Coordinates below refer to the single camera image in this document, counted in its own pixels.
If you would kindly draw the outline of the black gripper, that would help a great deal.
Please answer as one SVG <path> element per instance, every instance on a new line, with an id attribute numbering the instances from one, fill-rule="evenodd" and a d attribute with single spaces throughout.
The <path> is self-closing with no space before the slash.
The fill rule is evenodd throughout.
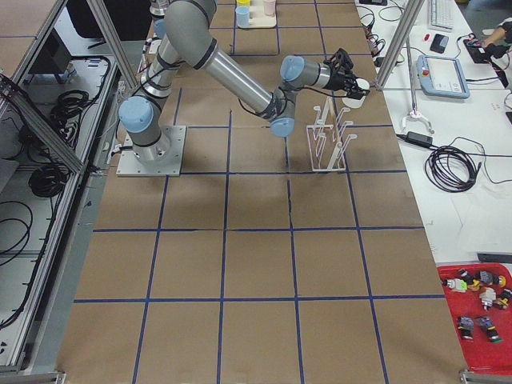
<path id="1" fill-rule="evenodd" d="M 323 64 L 330 70 L 329 81 L 324 89 L 344 90 L 349 99 L 363 99 L 369 94 L 368 89 L 358 88 L 357 77 L 353 72 L 354 64 L 343 48 L 339 48 L 330 58 L 325 59 Z"/>

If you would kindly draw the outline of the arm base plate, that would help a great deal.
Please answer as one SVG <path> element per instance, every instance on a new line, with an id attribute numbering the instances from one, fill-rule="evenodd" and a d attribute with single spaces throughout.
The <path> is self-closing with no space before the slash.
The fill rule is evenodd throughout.
<path id="1" fill-rule="evenodd" d="M 178 177 L 182 168 L 182 156 L 186 141 L 186 126 L 163 126 L 158 142 L 140 147 L 126 135 L 124 150 L 118 161 L 117 175 L 121 177 Z"/>

